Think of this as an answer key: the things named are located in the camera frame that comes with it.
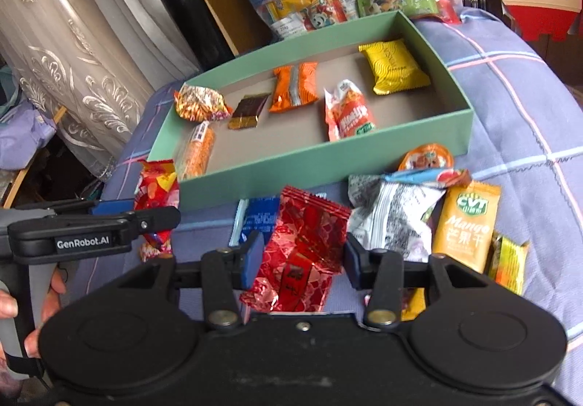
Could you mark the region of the person left hand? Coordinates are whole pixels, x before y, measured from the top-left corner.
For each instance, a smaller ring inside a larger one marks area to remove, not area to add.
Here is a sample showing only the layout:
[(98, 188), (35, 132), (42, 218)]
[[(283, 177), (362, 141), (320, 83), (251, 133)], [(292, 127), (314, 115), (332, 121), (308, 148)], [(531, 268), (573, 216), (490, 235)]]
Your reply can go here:
[(44, 375), (39, 357), (39, 331), (59, 307), (61, 278), (55, 264), (3, 265), (1, 293), (15, 300), (17, 313), (1, 320), (1, 363), (8, 380)]

